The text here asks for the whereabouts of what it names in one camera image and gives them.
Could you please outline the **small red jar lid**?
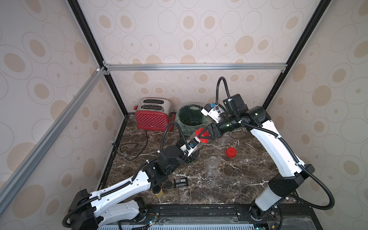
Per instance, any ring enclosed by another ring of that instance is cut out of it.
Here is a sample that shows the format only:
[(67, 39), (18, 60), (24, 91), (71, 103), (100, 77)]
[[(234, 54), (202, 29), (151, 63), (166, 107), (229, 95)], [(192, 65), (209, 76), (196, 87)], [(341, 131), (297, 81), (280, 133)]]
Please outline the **small red jar lid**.
[(233, 147), (229, 147), (226, 149), (226, 156), (229, 158), (235, 158), (237, 155), (237, 150)]

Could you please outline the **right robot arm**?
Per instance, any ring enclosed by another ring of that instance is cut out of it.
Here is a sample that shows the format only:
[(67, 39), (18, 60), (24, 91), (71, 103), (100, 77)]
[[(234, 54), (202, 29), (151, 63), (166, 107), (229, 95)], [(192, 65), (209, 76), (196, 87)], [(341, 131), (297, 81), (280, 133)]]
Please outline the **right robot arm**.
[[(222, 119), (214, 106), (207, 104), (202, 114), (209, 116), (214, 123), (206, 127), (209, 140), (221, 138), (225, 133), (245, 127), (255, 136), (277, 166), (279, 173), (268, 182), (267, 188), (251, 203), (250, 213), (255, 220), (262, 219), (271, 207), (277, 206), (286, 197), (319, 210), (329, 210), (335, 205), (334, 197), (327, 186), (312, 173), (314, 167), (305, 164), (279, 134), (271, 117), (261, 106), (242, 111), (234, 110), (234, 114)], [(298, 196), (292, 195), (307, 178), (315, 181), (327, 194), (329, 203), (325, 206), (312, 204)]]

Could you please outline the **red-lid oatmeal jar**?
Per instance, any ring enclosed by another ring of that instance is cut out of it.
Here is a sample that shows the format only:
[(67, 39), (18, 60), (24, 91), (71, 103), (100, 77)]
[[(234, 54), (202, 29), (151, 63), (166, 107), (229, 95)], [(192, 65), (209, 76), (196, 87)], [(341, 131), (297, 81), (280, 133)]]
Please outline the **red-lid oatmeal jar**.
[(220, 145), (225, 146), (225, 145), (228, 145), (231, 140), (232, 140), (232, 137), (230, 136), (228, 132), (228, 133), (223, 134), (223, 136), (219, 138), (218, 142)]
[(187, 142), (190, 147), (189, 153), (193, 155), (197, 150), (200, 150), (205, 144), (209, 142), (209, 139), (204, 139), (204, 137), (209, 137), (210, 134), (204, 128), (200, 128), (192, 134)]

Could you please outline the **clear oatmeal jar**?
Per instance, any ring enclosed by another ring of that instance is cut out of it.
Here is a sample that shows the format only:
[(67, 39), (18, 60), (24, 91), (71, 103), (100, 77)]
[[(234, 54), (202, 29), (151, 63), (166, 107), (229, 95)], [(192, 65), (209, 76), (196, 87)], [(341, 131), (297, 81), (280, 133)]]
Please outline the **clear oatmeal jar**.
[(216, 156), (210, 156), (207, 160), (206, 173), (208, 177), (214, 177), (218, 174), (219, 158)]

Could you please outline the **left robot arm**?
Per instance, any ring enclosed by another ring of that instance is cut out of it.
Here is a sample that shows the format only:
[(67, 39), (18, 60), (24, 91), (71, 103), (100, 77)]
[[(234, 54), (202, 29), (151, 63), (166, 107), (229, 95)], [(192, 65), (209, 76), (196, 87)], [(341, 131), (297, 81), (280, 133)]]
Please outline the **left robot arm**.
[(190, 149), (168, 146), (157, 158), (141, 165), (132, 177), (91, 193), (85, 189), (79, 191), (62, 220), (63, 227), (72, 230), (96, 230), (119, 220), (142, 219), (146, 211), (142, 202), (123, 201), (161, 186), (179, 166), (195, 160), (202, 146), (190, 144)]

